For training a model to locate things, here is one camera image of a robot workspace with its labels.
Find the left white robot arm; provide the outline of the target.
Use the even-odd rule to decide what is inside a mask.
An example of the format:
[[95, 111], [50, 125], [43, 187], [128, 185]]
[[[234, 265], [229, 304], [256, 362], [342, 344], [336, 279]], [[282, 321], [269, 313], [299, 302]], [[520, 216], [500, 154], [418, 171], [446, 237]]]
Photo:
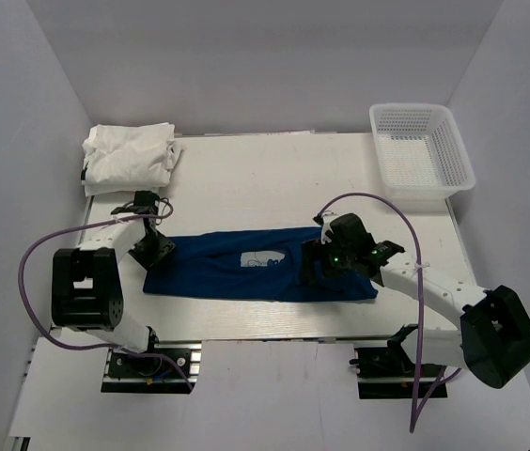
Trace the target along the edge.
[[150, 344], [152, 330], [125, 311], [118, 266], [129, 255], [149, 270], [171, 256], [175, 245], [157, 230], [158, 219], [116, 214], [97, 224], [92, 238], [53, 257], [53, 323], [131, 351], [131, 364], [144, 375], [161, 368], [163, 352]]

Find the white t shirt stack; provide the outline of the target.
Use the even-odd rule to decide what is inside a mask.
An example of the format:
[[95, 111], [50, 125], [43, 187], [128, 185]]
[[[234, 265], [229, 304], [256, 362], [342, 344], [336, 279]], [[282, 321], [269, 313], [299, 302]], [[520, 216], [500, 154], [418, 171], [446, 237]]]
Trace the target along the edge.
[[169, 184], [185, 146], [175, 126], [97, 125], [82, 144], [81, 182], [87, 197], [160, 189]]

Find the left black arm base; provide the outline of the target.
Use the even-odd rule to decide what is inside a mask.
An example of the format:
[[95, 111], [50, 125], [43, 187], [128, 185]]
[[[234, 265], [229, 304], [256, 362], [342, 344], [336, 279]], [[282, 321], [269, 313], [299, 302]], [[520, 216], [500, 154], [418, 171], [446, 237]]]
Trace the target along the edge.
[[109, 351], [103, 371], [101, 392], [106, 394], [188, 395], [197, 382], [202, 345], [157, 343], [152, 350], [175, 362], [185, 379], [168, 361], [137, 358]]

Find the white perforated plastic basket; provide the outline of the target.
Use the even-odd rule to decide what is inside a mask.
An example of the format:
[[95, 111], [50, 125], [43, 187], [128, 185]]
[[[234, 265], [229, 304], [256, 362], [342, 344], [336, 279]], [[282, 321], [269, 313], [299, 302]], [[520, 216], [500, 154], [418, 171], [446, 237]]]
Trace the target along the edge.
[[440, 201], [475, 187], [450, 110], [429, 103], [379, 103], [369, 108], [384, 190], [393, 200]]

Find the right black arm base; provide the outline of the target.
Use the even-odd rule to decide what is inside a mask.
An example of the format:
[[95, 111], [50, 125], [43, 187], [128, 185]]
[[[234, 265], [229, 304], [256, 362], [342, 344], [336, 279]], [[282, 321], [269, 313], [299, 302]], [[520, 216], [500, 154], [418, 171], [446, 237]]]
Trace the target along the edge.
[[415, 363], [400, 346], [417, 326], [403, 326], [383, 342], [368, 342], [354, 350], [349, 366], [356, 372], [362, 400], [410, 399], [413, 395]]

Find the blue printed t shirt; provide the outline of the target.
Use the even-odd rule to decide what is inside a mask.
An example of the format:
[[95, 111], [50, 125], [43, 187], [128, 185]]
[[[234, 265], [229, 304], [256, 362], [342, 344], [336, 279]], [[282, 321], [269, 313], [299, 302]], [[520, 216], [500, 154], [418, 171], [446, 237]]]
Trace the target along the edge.
[[302, 279], [302, 244], [319, 237], [320, 229], [310, 226], [173, 237], [172, 257], [147, 272], [143, 292], [285, 303], [374, 300], [378, 290], [354, 271], [325, 278], [317, 265], [313, 284]]

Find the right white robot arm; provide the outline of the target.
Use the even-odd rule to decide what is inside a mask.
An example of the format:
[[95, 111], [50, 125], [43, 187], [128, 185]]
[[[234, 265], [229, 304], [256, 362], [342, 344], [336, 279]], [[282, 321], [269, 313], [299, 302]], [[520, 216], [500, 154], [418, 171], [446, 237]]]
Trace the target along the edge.
[[530, 318], [513, 289], [466, 284], [419, 264], [402, 246], [375, 241], [353, 213], [314, 220], [321, 234], [302, 246], [306, 283], [356, 275], [422, 303], [452, 325], [449, 330], [402, 326], [387, 340], [380, 363], [355, 360], [362, 375], [393, 377], [421, 365], [453, 366], [499, 389], [530, 363]]

